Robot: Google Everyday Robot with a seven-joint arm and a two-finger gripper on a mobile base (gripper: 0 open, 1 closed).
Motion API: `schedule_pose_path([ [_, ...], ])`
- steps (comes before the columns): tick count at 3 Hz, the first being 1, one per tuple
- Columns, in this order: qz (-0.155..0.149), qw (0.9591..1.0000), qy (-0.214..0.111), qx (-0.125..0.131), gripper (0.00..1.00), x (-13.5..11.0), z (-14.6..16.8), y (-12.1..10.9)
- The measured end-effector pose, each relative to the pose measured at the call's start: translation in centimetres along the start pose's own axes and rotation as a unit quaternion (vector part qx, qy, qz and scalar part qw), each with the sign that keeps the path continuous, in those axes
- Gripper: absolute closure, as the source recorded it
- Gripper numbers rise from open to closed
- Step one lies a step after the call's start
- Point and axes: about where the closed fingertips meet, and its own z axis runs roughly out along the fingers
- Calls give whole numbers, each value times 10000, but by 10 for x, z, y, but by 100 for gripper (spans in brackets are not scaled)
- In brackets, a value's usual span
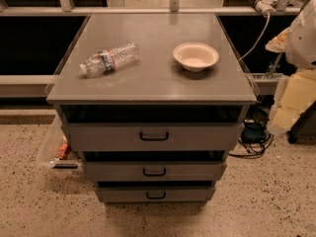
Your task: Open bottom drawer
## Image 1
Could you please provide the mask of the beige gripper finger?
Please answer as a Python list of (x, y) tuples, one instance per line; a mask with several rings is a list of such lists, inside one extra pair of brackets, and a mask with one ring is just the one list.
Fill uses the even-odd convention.
[(285, 52), (287, 46), (288, 28), (284, 29), (266, 44), (266, 50), (280, 53)]
[(274, 101), (267, 130), (273, 135), (283, 135), (316, 101), (316, 71), (298, 69), (291, 76), (282, 76), (276, 85)]

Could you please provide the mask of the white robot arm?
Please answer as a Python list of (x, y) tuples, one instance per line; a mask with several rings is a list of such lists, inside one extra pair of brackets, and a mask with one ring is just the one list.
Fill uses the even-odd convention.
[(276, 85), (267, 130), (282, 135), (316, 101), (316, 0), (310, 0), (291, 25), (266, 44), (266, 50), (284, 53), (297, 70)]

